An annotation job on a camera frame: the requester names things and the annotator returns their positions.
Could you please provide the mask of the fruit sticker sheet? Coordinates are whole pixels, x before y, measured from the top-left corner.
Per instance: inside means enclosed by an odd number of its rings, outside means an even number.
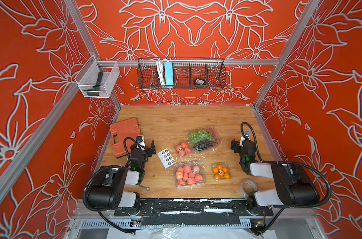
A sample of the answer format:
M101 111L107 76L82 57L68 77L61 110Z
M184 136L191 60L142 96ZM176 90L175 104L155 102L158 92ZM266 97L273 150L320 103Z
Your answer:
M159 153L157 153L157 155L159 156L160 161L162 162L165 169L176 164L175 158L170 154L167 148L161 150Z

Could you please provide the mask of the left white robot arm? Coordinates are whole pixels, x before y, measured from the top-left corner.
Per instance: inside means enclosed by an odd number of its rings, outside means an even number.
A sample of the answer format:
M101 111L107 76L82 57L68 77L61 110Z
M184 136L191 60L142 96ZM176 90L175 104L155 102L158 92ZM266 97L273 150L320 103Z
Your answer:
M125 186L140 186L145 176L145 166L149 158L156 154L155 142L149 148L137 139L126 137L123 141L127 153L125 166L103 166L96 171L83 191L83 204L94 212L127 209L130 213L141 210L140 194L125 191Z

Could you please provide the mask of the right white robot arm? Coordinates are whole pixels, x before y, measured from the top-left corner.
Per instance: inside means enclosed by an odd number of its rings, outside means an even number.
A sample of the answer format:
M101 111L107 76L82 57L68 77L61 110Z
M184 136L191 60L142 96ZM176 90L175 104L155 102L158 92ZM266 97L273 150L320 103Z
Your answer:
M240 125L241 140L231 142L231 150L239 154L239 165L244 173L254 177L272 179L275 188L260 191L253 181L244 181L253 188L252 193L242 192L247 207L315 208L326 204L332 196L329 180L317 169L298 162L263 160L254 129L248 122ZM325 195L307 174L311 171L324 182Z

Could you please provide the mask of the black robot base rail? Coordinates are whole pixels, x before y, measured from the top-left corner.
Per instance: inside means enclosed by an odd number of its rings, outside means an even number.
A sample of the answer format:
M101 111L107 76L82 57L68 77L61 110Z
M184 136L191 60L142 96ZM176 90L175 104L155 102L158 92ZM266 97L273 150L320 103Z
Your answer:
M218 227L250 228L256 220L273 216L270 206L249 209L239 198L143 198L140 211L128 213L121 208L117 217L141 220L141 228L156 227Z

